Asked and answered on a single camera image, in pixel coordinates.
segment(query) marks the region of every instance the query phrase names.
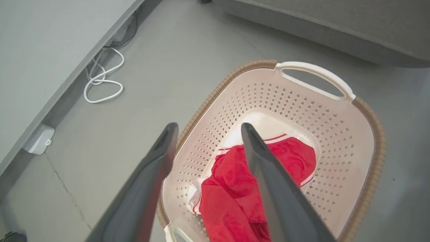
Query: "basket hole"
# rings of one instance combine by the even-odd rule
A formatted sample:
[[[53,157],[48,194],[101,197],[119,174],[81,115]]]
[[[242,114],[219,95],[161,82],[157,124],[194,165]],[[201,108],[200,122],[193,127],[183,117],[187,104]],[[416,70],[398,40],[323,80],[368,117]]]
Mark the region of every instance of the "basket hole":
[[[323,91],[326,91],[328,93],[331,93],[335,96],[343,97],[343,93],[337,89],[335,86],[333,86],[330,82],[315,76],[309,72],[305,71],[299,71],[299,70],[291,70],[291,69],[284,69],[283,72],[291,77],[294,77],[304,83],[307,83],[309,85],[312,85],[316,88],[319,88]]]

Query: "white table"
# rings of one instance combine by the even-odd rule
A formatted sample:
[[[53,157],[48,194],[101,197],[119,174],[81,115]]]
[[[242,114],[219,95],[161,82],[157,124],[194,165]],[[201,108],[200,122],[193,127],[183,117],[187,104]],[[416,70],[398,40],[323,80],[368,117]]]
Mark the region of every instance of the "white table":
[[[0,175],[143,1],[0,1]]]

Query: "gray sofa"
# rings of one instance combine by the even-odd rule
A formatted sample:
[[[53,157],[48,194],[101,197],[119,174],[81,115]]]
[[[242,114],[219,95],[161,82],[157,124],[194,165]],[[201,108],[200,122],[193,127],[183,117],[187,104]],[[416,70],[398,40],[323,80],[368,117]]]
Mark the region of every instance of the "gray sofa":
[[[230,14],[374,63],[430,67],[430,1],[213,1]]]

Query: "black cable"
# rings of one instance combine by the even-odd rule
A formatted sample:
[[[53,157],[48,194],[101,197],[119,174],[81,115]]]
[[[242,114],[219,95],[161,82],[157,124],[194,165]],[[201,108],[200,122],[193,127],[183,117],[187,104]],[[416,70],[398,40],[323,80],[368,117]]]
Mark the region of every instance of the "black cable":
[[[118,43],[118,44],[107,45],[107,46],[105,45],[105,46],[103,46],[103,48],[116,48],[116,47],[124,46],[124,45],[128,44],[134,38],[134,36],[137,33],[137,27],[138,27],[137,12],[134,13],[134,16],[135,16],[134,19],[135,19],[136,24],[135,24],[135,31],[134,31],[133,35],[131,35],[130,38],[128,38],[124,42],[121,42],[121,43]]]

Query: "floor seam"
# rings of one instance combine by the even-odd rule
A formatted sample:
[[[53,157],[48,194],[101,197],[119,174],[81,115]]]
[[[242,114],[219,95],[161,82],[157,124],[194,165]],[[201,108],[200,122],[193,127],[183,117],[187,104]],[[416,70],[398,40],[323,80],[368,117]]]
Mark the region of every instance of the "floor seam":
[[[63,188],[64,188],[65,192],[70,196],[70,198],[71,198],[71,200],[72,200],[72,203],[73,203],[73,206],[75,206],[75,208],[77,209],[77,211],[78,211],[78,213],[79,213],[80,218],[82,219],[82,221],[84,221],[84,222],[85,222],[85,224],[86,224],[86,226],[89,228],[89,230],[90,230],[90,231],[92,231],[92,228],[91,228],[91,226],[88,224],[88,222],[85,220],[85,216],[84,216],[84,214],[83,214],[82,210],[80,209],[80,207],[79,207],[79,205],[78,205],[78,203],[77,203],[77,201],[76,201],[76,199],[75,199],[74,195],[73,195],[71,192],[69,192],[69,190],[67,189],[66,185],[64,184],[63,180],[62,180],[62,179],[61,179],[61,177],[60,177],[60,174],[58,174],[57,170],[54,168],[54,164],[52,164],[52,162],[51,162],[51,160],[49,159],[49,157],[48,157],[48,154],[47,154],[47,153],[45,153],[45,156],[46,156],[46,159],[47,159],[47,160],[48,160],[48,162],[49,162],[49,165],[51,166],[51,168],[53,169],[54,173],[56,174],[56,176],[57,176],[58,180],[61,182],[61,185],[63,186]]]

